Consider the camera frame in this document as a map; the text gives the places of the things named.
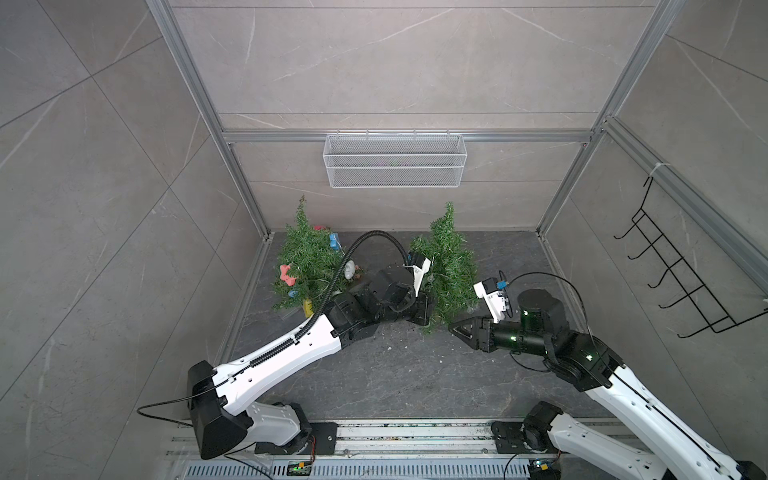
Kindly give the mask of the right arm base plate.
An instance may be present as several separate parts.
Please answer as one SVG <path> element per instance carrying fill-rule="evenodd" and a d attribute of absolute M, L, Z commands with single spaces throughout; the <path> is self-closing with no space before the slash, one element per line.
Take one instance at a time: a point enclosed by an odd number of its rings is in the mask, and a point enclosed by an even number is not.
<path fill-rule="evenodd" d="M 499 454 L 555 454 L 559 451 L 549 437 L 550 425 L 493 421 L 490 429 Z"/>

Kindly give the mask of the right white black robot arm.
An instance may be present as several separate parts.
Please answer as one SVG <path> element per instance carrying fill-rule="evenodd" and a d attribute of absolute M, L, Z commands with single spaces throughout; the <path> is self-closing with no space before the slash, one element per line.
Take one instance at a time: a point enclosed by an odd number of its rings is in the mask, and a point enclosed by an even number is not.
<path fill-rule="evenodd" d="M 605 343 L 571 329 L 562 302 L 549 292 L 520 293 L 520 318 L 513 320 L 503 283 L 489 279 L 474 290 L 489 313 L 455 322 L 453 335 L 474 350 L 540 357 L 547 371 L 606 408 L 645 446 L 633 448 L 540 402 L 521 427 L 529 450 L 554 447 L 620 479 L 766 478 L 759 466 L 733 459 L 689 427 Z"/>

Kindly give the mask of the green christmas tree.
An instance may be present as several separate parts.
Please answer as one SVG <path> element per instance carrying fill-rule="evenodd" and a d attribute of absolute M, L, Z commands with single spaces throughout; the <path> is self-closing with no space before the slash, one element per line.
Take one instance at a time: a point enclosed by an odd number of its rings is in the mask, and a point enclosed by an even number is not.
<path fill-rule="evenodd" d="M 445 213 L 431 223 L 430 234 L 416 236 L 410 243 L 413 252 L 431 261 L 422 284 L 430 298 L 427 332 L 450 324 L 478 304 L 474 252 L 467 247 L 465 236 L 455 229 L 453 203 L 448 202 L 445 208 Z"/>
<path fill-rule="evenodd" d="M 304 299 L 312 301 L 314 313 L 320 309 L 326 290 L 345 255 L 343 249 L 335 251 L 330 247 L 329 234 L 332 232 L 330 228 L 310 222 L 306 213 L 306 199 L 302 196 L 294 223 L 286 226 L 285 241 L 277 256 L 273 283 L 277 302 L 273 305 L 274 310 L 298 308 L 303 311 Z M 292 266 L 291 274 L 297 278 L 293 287 L 279 279 L 279 267 L 282 264 Z"/>

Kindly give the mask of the pink star light plain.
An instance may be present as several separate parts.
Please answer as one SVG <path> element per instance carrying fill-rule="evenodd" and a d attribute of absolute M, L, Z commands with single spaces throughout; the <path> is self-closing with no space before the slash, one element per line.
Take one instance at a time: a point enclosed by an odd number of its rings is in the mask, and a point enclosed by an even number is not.
<path fill-rule="evenodd" d="M 285 283 L 289 287 L 293 287 L 297 282 L 297 278 L 291 274 L 291 268 L 292 266 L 290 264 L 282 264 L 279 267 L 279 270 L 280 270 L 279 279 L 281 282 Z"/>

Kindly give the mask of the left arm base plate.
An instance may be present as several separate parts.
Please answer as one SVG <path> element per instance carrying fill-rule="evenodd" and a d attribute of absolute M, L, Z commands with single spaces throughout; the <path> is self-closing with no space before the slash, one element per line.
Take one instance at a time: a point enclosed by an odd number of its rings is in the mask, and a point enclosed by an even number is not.
<path fill-rule="evenodd" d="M 255 454 L 295 455 L 311 454 L 332 455 L 337 443 L 339 425 L 334 422 L 314 422 L 309 429 L 303 428 L 299 434 L 286 445 L 276 446 L 267 442 L 257 442 Z"/>

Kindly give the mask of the blue star light centre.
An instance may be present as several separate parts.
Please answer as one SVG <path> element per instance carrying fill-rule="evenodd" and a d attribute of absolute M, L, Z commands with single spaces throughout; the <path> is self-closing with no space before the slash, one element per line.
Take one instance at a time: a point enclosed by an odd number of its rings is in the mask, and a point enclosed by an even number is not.
<path fill-rule="evenodd" d="M 340 251 L 342 249 L 339 236 L 336 232 L 332 232 L 329 234 L 329 240 L 330 240 L 330 247 L 333 250 Z"/>

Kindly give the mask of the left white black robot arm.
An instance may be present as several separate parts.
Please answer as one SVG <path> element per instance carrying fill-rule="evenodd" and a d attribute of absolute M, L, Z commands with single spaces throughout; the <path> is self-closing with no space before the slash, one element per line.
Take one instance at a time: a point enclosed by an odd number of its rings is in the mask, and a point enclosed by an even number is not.
<path fill-rule="evenodd" d="M 260 444 L 293 451 L 311 426 L 297 404 L 267 405 L 260 397 L 284 379 L 352 343 L 382 323 L 425 325 L 430 315 L 423 281 L 429 266 L 388 267 L 333 296 L 289 333 L 229 363 L 193 365 L 187 374 L 187 408 L 202 459 Z"/>

